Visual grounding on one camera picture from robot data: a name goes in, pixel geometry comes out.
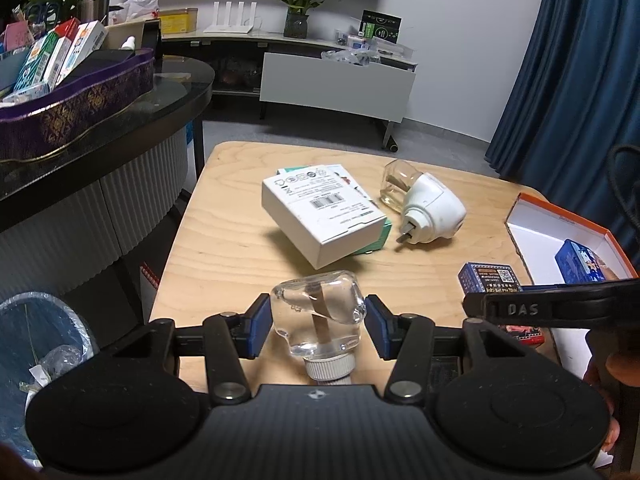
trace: black cable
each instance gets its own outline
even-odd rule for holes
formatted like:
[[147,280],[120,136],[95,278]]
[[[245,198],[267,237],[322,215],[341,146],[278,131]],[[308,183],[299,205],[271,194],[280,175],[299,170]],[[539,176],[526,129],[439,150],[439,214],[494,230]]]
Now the black cable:
[[609,180],[613,196],[618,201],[618,205],[620,206],[622,213],[631,226],[636,230],[636,240],[638,240],[638,244],[640,244],[640,179],[636,180],[632,186],[632,201],[634,202],[635,211],[627,208],[626,200],[622,196],[616,181],[616,157],[619,153],[623,152],[640,156],[640,146],[620,144],[611,148],[607,155],[607,179]]

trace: tv stand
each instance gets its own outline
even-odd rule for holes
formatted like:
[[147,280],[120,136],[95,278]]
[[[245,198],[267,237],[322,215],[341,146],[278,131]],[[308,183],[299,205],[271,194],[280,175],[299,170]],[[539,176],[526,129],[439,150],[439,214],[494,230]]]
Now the tv stand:
[[241,59],[250,67],[216,70],[213,93],[259,98],[260,118],[267,103],[284,103],[337,110],[374,118],[383,125],[382,147],[398,150],[392,133],[406,112],[416,63],[381,56],[380,63],[357,66],[321,59],[322,52],[344,47],[327,40],[299,40],[252,30],[163,34],[165,54],[194,57],[210,64]]

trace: white router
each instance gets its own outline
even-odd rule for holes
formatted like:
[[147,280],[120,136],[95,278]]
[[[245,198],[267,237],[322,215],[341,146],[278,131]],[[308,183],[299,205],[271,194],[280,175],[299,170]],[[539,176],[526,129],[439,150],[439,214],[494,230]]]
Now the white router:
[[247,34],[254,28],[255,7],[256,2],[251,2],[251,11],[249,13],[249,22],[247,25],[242,24],[242,15],[244,14],[244,2],[238,2],[238,11],[236,12],[236,24],[229,25],[231,20],[231,2],[226,3],[225,18],[223,23],[218,23],[218,11],[220,10],[220,2],[213,3],[213,23],[205,28],[203,32],[232,32],[236,34]]

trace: baseboard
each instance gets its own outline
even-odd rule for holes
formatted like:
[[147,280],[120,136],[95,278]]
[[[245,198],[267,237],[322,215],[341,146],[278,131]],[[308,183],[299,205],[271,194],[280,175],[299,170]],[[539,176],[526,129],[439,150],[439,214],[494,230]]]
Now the baseboard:
[[483,150],[486,150],[489,147],[489,143],[486,142],[486,140],[476,139],[475,137],[461,134],[459,132],[454,132],[453,130],[447,130],[446,128],[441,128],[440,126],[434,126],[433,124],[421,123],[420,121],[407,119],[406,117],[402,119],[400,127],[406,128],[407,130],[413,130],[414,132],[422,132],[435,137],[453,140],[454,142],[458,142],[466,146],[471,146],[473,148],[481,148]]

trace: open cardboard box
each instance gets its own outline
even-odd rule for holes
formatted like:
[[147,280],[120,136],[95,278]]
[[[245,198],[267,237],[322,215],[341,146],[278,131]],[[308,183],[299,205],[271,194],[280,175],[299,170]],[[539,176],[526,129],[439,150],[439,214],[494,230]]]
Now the open cardboard box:
[[[555,256],[567,239],[590,248],[617,277],[638,277],[609,230],[534,196],[518,196],[506,225],[534,285],[564,283]],[[584,340],[586,332],[578,328],[552,329],[562,366],[580,378],[591,358]]]

